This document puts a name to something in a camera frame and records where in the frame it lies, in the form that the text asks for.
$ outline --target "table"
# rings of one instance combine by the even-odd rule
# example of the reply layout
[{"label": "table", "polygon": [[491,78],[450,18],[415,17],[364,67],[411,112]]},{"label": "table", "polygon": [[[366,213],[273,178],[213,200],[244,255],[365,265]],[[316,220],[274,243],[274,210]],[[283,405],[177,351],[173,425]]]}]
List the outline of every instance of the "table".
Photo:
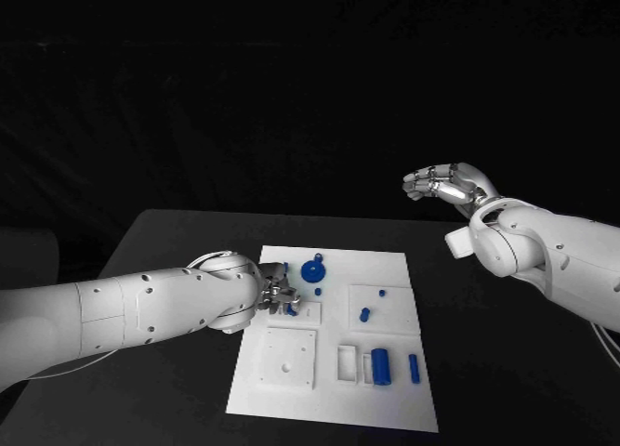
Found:
[{"label": "table", "polygon": [[225,413],[241,334],[211,329],[35,380],[0,446],[46,444],[620,444],[620,372],[589,324],[534,286],[454,260],[460,223],[149,210],[101,277],[264,244],[404,252],[441,434]]}]

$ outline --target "blue stopper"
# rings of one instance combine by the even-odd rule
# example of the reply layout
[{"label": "blue stopper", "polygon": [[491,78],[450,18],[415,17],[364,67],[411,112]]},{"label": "blue stopper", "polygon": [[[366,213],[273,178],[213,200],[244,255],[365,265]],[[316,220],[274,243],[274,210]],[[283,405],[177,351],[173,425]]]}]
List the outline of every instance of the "blue stopper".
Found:
[{"label": "blue stopper", "polygon": [[372,350],[372,378],[377,386],[390,386],[390,360],[387,358],[387,350],[375,348]]},{"label": "blue stopper", "polygon": [[369,317],[369,308],[364,308],[361,310],[359,320],[361,322],[366,322],[366,318]]},{"label": "blue stopper", "polygon": [[300,276],[309,283],[317,283],[326,277],[326,267],[323,266],[323,256],[316,254],[313,260],[303,264]]},{"label": "blue stopper", "polygon": [[417,355],[408,355],[407,358],[410,359],[410,376],[413,377],[413,383],[420,384],[421,377],[420,377],[420,366],[417,364]]}]

